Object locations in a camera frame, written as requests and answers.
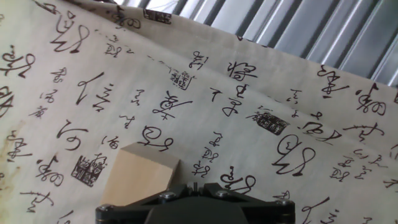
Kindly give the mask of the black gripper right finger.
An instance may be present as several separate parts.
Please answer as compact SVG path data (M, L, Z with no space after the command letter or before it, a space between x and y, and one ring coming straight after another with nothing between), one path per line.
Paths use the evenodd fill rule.
M215 223L295 223L295 203L289 199L263 201L220 184L204 184L201 197Z

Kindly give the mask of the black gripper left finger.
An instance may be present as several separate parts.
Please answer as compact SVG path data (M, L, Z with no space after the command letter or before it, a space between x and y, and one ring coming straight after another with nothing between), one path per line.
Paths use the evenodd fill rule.
M95 223L144 223L153 208L184 197L188 197L188 185L178 184L128 205L102 204L95 209Z

